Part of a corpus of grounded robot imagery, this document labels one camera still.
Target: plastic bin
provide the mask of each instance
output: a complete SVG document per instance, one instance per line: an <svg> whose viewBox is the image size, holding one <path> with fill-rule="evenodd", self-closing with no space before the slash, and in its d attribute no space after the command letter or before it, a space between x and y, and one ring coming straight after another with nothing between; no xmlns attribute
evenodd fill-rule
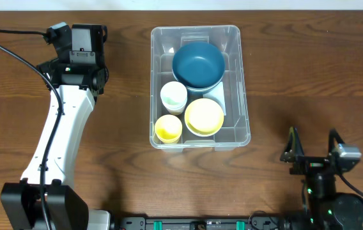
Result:
<svg viewBox="0 0 363 230"><path fill-rule="evenodd" d="M183 133L177 144L164 144L155 134L155 122L169 114L162 105L162 86L176 79L172 73L174 53L190 42L208 42L222 52L226 71L222 79L226 115L220 131L210 137L192 134L184 123L184 113L178 115ZM215 151L228 151L250 142L250 126L245 94L240 30L236 26L156 27L151 32L150 79L150 143L166 152L182 152L184 148L214 147ZM202 98L189 92L187 105Z"/></svg>

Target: white wall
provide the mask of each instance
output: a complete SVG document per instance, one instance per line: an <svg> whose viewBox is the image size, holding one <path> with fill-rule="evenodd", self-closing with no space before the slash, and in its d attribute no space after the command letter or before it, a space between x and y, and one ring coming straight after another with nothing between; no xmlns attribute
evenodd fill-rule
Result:
<svg viewBox="0 0 363 230"><path fill-rule="evenodd" d="M0 0L0 10L363 10L363 0Z"/></svg>

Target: brown wooden surface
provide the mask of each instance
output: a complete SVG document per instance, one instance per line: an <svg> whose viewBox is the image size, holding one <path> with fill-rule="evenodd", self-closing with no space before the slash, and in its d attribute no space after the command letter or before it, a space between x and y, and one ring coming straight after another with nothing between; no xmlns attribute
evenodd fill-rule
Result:
<svg viewBox="0 0 363 230"><path fill-rule="evenodd" d="M279 156L290 125L307 155L325 155L336 127L363 153L363 11L0 12L0 27L44 31L58 22L105 24L110 80L79 148L75 190L118 215L249 216L301 208L301 176ZM252 139L230 152L151 147L150 32L156 26L234 24L241 30ZM34 65L55 57L40 36L0 34ZM0 191L17 182L38 144L49 92L0 51ZM361 163L346 174L363 190ZM351 192L340 180L340 192ZM0 203L0 229L11 226Z"/></svg>

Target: blue bowl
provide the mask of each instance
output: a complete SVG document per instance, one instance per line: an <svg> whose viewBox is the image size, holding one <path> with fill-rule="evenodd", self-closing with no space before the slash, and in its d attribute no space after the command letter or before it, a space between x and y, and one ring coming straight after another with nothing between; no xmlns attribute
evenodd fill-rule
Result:
<svg viewBox="0 0 363 230"><path fill-rule="evenodd" d="M192 42L180 48L173 58L173 75L191 92L211 91L224 75L224 58L217 47Z"/></svg>

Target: white cup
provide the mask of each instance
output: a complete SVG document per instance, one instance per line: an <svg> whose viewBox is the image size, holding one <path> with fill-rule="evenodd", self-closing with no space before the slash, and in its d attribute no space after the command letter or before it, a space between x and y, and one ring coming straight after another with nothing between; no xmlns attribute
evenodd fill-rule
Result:
<svg viewBox="0 0 363 230"><path fill-rule="evenodd" d="M184 111L187 103L186 87L176 81L168 82L160 90L160 98L164 107L172 115L179 115Z"/></svg>

